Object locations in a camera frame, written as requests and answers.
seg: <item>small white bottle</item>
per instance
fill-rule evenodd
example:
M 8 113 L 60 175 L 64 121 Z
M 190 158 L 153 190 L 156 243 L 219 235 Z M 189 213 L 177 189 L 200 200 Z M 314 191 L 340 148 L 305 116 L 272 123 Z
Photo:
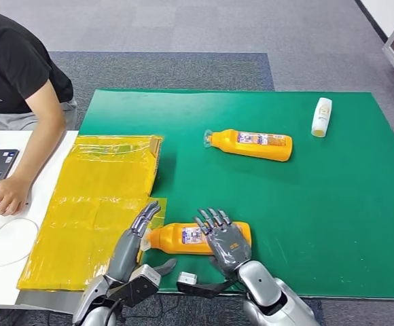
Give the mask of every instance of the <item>small white bottle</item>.
M 325 137 L 330 115 L 331 114 L 332 101 L 328 98 L 321 97 L 313 115 L 312 122 L 312 134 L 315 137 Z

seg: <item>orange bottle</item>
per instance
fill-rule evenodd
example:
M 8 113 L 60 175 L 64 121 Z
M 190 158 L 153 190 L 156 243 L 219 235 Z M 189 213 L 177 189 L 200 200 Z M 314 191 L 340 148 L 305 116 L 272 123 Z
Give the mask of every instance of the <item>orange bottle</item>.
M 233 222 L 251 245 L 250 225 L 245 222 Z M 211 255 L 212 251 L 206 242 L 197 223 L 171 223 L 162 228 L 146 231 L 141 241 L 141 250 L 150 248 L 161 249 L 165 253 L 181 253 L 192 255 Z
M 280 162 L 288 161 L 292 152 L 292 138 L 284 134 L 260 134 L 227 129 L 221 132 L 205 133 L 206 147 L 218 147 L 226 153 L 255 158 L 266 158 Z

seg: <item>black t-shirt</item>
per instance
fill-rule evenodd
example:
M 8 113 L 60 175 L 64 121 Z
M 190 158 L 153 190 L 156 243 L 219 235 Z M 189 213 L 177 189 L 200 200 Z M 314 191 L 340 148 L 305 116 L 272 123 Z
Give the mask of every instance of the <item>black t-shirt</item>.
M 0 15 L 0 113 L 31 112 L 25 99 L 48 79 L 60 103 L 73 97 L 70 79 L 53 63 L 42 42 L 24 27 Z

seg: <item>robotic arm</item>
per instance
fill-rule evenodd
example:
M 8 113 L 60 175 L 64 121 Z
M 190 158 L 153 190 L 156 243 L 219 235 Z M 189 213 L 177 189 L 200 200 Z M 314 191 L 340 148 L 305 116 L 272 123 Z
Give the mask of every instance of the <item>robotic arm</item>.
M 120 237 L 106 273 L 95 277 L 84 292 L 73 315 L 73 325 L 115 326 L 116 313 L 121 312 L 122 304 L 133 307 L 158 291 L 161 275 L 171 271 L 175 259 L 157 268 L 135 268 L 141 237 L 159 209 L 157 202 L 149 203 Z M 260 262 L 251 260 L 251 248 L 226 213 L 208 211 L 212 217 L 199 210 L 206 223 L 198 217 L 195 221 L 212 249 L 214 257 L 211 262 L 226 280 L 200 285 L 195 275 L 181 272 L 177 283 L 179 291 L 211 298 L 239 281 L 246 288 L 244 310 L 254 325 L 319 326 L 313 312 L 298 295 L 283 281 L 273 278 Z
M 95 277 L 82 294 L 73 315 L 73 325 L 115 326 L 116 313 L 121 312 L 123 304 L 133 307 L 157 292 L 161 275 L 171 271 L 176 260 L 170 259 L 157 268 L 149 265 L 137 268 L 137 257 L 147 224 L 160 210 L 158 202 L 150 202 L 123 232 L 106 273 Z
M 239 281 L 246 288 L 244 310 L 253 325 L 319 326 L 312 309 L 298 295 L 282 280 L 273 278 L 260 262 L 251 260 L 251 248 L 225 212 L 208 210 L 212 217 L 199 210 L 206 224 L 199 217 L 195 221 L 212 249 L 211 262 L 227 280 L 218 285 L 199 285 L 194 274 L 180 273 L 179 291 L 211 298 Z

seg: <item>white desk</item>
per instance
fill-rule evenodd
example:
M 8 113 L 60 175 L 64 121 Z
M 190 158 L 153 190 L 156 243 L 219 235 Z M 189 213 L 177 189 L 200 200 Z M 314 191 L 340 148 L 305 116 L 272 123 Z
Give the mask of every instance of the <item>white desk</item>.
M 22 154 L 24 154 L 24 150 L 30 134 L 30 131 L 0 131 L 0 149 L 18 149 L 20 151 L 12 170 L 17 166 Z M 61 143 L 34 182 L 30 193 L 30 204 L 17 217 L 32 220 L 39 227 L 42 223 L 49 200 L 58 179 L 63 161 L 67 156 L 77 135 L 78 131 L 67 132 Z M 0 216 L 0 227 L 13 218 L 14 217 Z M 23 232 L 24 228 L 14 229 L 17 232 Z M 5 238 L 2 238 L 0 241 L 5 241 Z M 8 241 L 8 243 L 6 244 L 8 250 L 11 251 L 14 246 L 12 246 L 10 240 Z M 35 307 L 65 312 L 73 311 L 75 304 L 80 296 L 79 293 L 19 291 L 17 289 L 17 280 L 22 273 L 26 261 L 27 258 L 9 266 L 0 267 L 0 308 Z

